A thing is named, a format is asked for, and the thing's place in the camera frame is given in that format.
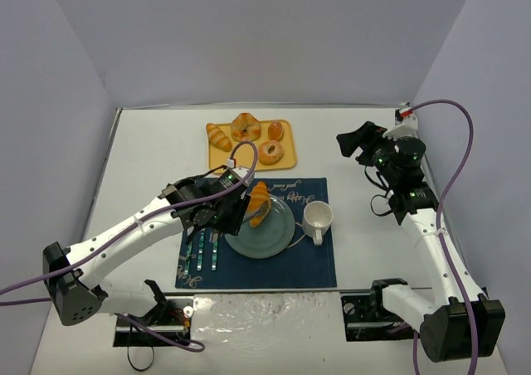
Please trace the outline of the large striped croissant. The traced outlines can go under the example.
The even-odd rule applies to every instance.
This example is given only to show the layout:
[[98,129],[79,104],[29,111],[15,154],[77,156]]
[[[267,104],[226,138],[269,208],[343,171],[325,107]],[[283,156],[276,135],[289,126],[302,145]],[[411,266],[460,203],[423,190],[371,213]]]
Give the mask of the large striped croissant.
[[250,217],[249,225],[258,227],[269,214],[272,203],[267,184],[259,181],[251,190],[246,215]]

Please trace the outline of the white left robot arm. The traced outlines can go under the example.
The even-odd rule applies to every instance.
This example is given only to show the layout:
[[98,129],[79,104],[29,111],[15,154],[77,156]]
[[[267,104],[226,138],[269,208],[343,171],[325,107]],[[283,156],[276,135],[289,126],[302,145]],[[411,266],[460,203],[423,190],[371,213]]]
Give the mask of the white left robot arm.
[[226,169],[218,178],[198,176],[170,183],[146,207],[89,240],[42,252],[53,276],[45,286],[61,323],[80,324],[95,314],[129,314],[153,320],[168,301],[153,280],[112,280],[110,274],[153,244],[184,231],[205,228],[235,235],[241,228],[254,173]]

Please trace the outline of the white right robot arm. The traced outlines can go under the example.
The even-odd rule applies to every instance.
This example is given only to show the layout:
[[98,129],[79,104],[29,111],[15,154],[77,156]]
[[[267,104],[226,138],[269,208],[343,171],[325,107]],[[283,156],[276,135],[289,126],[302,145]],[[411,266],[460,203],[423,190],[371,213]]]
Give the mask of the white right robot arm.
[[359,150],[356,162],[376,168],[374,184],[388,194],[390,212],[410,238],[434,296],[423,298],[400,278],[375,280],[368,293],[368,320],[401,319],[419,333],[434,363],[489,357],[504,323],[504,307],[475,283],[442,226],[439,202],[421,169],[425,144],[413,136],[394,137],[371,121],[336,139],[345,158]]

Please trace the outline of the twisted bagel bread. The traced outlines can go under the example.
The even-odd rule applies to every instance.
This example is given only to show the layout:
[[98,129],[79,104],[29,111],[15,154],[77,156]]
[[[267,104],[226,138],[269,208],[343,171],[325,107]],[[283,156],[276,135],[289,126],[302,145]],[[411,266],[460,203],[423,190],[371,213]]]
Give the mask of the twisted bagel bread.
[[235,141],[255,141],[261,137],[261,123],[250,113],[240,113],[231,122],[231,136]]

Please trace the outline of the blue-green ceramic plate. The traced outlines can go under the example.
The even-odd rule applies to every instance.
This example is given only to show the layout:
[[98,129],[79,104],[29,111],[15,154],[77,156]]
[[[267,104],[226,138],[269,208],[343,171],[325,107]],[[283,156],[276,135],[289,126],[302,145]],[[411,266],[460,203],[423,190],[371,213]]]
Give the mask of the blue-green ceramic plate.
[[280,198],[271,196],[271,210],[257,227],[250,222],[241,226],[236,236],[225,235],[230,248],[251,259],[265,259],[281,253],[295,234],[295,217]]

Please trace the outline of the dark blue cloth placemat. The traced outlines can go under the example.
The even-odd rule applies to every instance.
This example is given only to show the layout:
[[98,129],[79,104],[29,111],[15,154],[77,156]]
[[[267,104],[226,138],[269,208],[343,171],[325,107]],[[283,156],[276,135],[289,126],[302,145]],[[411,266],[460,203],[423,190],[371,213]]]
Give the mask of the dark blue cloth placemat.
[[270,196],[282,199],[295,217],[295,234],[279,254],[265,259],[242,256],[219,234],[217,269],[211,270],[211,229],[205,229],[202,270],[196,270],[198,232],[192,244],[189,274],[183,273],[186,243],[181,244],[175,286],[199,290],[327,289],[337,285],[333,233],[327,231],[322,246],[315,246],[302,229],[304,208],[313,201],[329,200],[326,178],[267,178]]

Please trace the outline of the yellow plastic tray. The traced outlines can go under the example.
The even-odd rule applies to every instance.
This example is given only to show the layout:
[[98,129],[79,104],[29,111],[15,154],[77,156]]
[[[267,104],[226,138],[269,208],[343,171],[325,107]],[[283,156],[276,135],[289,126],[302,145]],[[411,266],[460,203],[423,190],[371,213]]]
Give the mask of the yellow plastic tray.
[[[284,149],[284,155],[279,162],[272,165],[265,165],[260,161],[256,164],[256,171],[273,171],[273,170],[286,170],[293,168],[297,164],[297,153],[295,148],[295,139],[292,132],[291,124],[284,119],[280,119],[279,122],[283,127],[283,138],[280,141]],[[268,128],[272,123],[271,119],[261,120],[261,137],[252,141],[252,143],[258,148],[262,143],[268,139]],[[230,156],[230,152],[223,151],[214,147],[209,141],[207,141],[207,164],[209,169],[214,169],[217,166],[225,164]],[[253,160],[253,150],[249,145],[237,150],[235,155],[237,165],[250,167]]]

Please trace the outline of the orange cream sandwich bun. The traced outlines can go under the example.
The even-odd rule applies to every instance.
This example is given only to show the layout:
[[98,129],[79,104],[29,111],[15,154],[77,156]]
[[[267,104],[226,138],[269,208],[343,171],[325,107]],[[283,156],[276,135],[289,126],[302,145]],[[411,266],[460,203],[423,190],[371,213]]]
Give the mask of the orange cream sandwich bun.
[[284,136],[283,124],[279,120],[275,120],[270,123],[267,132],[269,140],[280,142]]

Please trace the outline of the small striped croissant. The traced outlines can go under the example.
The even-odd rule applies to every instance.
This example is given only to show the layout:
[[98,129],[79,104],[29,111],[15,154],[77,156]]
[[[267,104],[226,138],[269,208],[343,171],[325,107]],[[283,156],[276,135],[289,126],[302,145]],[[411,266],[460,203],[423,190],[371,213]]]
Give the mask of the small striped croissant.
[[232,150],[231,140],[221,130],[221,128],[215,124],[206,124],[206,132],[209,143],[224,152],[230,152]]

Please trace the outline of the white ceramic cup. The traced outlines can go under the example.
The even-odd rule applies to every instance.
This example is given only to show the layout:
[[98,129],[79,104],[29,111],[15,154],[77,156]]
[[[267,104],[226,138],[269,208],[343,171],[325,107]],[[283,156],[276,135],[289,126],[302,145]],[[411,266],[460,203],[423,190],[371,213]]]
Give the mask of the white ceramic cup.
[[304,208],[302,229],[315,246],[322,246],[324,235],[331,227],[334,214],[331,206],[322,201],[313,201]]

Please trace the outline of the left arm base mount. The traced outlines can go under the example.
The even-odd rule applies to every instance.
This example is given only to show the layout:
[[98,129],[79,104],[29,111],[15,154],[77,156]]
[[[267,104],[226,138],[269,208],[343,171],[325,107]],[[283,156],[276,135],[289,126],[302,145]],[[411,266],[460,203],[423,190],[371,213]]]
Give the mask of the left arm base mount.
[[[161,334],[174,342],[188,346],[191,338],[193,316],[193,297],[169,296],[170,308],[159,317],[153,315],[136,318],[142,325]],[[114,348],[157,348],[169,347],[169,344],[144,332],[142,329],[130,328],[130,323],[123,319],[116,319],[112,346]]]

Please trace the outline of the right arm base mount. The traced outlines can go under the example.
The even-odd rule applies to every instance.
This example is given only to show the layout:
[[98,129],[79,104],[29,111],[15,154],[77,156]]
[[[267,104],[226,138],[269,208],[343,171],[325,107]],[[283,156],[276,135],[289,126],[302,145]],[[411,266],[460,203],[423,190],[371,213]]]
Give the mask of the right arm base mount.
[[383,308],[382,290],[392,285],[407,285],[407,282],[400,278],[375,280],[368,290],[350,290],[340,294],[347,342],[413,339],[411,326]]

